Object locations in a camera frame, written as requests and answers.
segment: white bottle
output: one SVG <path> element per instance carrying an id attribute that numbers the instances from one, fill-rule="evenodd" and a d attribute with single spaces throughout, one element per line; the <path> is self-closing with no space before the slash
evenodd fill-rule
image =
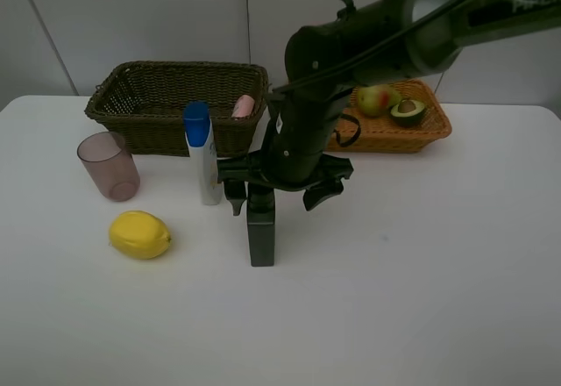
<path id="1" fill-rule="evenodd" d="M 218 183 L 217 149 L 209 106 L 202 101 L 189 103 L 183 110 L 183 125 L 189 155 L 197 173 L 202 204 L 219 204 L 223 187 Z"/>

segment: yellow lemon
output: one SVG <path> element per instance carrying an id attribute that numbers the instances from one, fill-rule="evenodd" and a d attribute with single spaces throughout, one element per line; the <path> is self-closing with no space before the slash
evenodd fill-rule
<path id="1" fill-rule="evenodd" d="M 143 211 L 119 215 L 109 229 L 111 244 L 121 253 L 135 259 L 152 259 L 169 247 L 171 236 L 166 224 Z"/>

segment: avocado half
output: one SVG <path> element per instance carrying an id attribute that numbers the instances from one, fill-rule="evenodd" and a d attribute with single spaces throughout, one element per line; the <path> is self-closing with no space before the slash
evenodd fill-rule
<path id="1" fill-rule="evenodd" d="M 421 101 L 404 99 L 390 111 L 392 120 L 401 127 L 418 125 L 423 119 L 427 106 Z"/>

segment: pink plastic cup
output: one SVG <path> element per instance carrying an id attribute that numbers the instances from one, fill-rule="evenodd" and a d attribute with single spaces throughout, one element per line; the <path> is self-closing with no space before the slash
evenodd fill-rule
<path id="1" fill-rule="evenodd" d="M 78 158 L 108 199 L 123 202 L 136 195 L 140 177 L 120 134 L 101 132 L 89 136 L 78 146 Z"/>

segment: brown wicker basket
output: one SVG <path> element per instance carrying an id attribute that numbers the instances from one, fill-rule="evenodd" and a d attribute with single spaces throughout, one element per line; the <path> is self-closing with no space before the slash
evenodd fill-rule
<path id="1" fill-rule="evenodd" d="M 218 156 L 246 154 L 266 108 L 266 70 L 215 62 L 133 61 L 116 67 L 91 97 L 86 115 L 121 133 L 133 154 L 188 156 L 182 112 L 190 101 L 209 105 Z M 252 115 L 232 118 L 242 95 Z"/>
<path id="2" fill-rule="evenodd" d="M 423 101 L 427 105 L 427 111 L 420 125 L 406 129 L 398 126 L 388 115 L 379 118 L 365 117 L 354 108 L 357 103 L 357 90 L 355 89 L 351 95 L 351 108 L 347 108 L 344 112 L 360 121 L 360 137 L 349 147 L 340 147 L 336 142 L 335 135 L 333 135 L 327 150 L 337 152 L 413 153 L 419 152 L 437 139 L 450 135 L 452 132 L 450 121 L 444 114 L 434 93 L 424 82 L 410 80 L 392 83 L 392 86 L 404 98 Z M 337 130 L 341 135 L 341 141 L 345 142 L 357 131 L 357 126 L 352 122 L 339 119 Z"/>

